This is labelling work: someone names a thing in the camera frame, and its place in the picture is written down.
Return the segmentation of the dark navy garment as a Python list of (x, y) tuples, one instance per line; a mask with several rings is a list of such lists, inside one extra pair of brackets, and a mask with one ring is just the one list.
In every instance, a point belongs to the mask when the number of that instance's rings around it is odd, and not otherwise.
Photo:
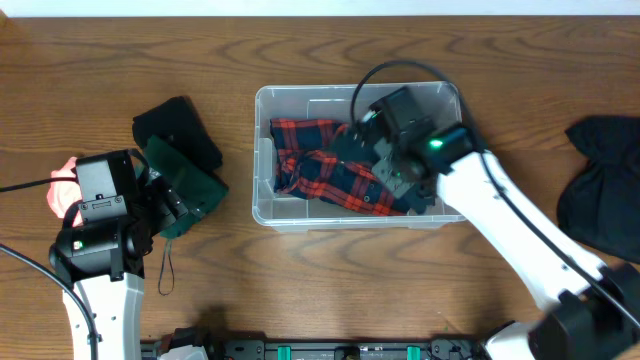
[(425, 165), (380, 132), (349, 129), (329, 149), (340, 160), (368, 167), (380, 187), (408, 212), (422, 215), (435, 205), (434, 180)]

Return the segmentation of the red navy plaid shirt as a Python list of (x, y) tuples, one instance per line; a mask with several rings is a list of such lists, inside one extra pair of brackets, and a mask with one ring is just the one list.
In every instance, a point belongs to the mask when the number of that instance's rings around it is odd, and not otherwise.
[(270, 120), (277, 152), (274, 191), (341, 206), (365, 215), (402, 216), (410, 207), (395, 198), (364, 162), (344, 161), (328, 150), (349, 129), (330, 119)]

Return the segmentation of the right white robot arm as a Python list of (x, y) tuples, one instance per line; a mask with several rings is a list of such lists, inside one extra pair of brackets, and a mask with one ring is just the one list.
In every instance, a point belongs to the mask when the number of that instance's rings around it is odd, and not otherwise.
[(438, 197), (466, 217), (513, 268), (541, 320), (512, 322), (484, 340), (486, 359), (613, 359), (639, 343), (639, 273), (610, 268), (550, 221), (487, 150), (465, 106), (438, 126), (408, 87), (370, 105), (353, 125), (383, 161), (393, 190), (434, 179)]

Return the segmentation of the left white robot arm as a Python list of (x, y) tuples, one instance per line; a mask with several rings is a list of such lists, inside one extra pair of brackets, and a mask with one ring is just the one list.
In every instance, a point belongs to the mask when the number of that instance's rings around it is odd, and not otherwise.
[(77, 359), (139, 359), (144, 257), (156, 234), (186, 214), (163, 176), (78, 165), (52, 174), (47, 193), (63, 221), (49, 250)]

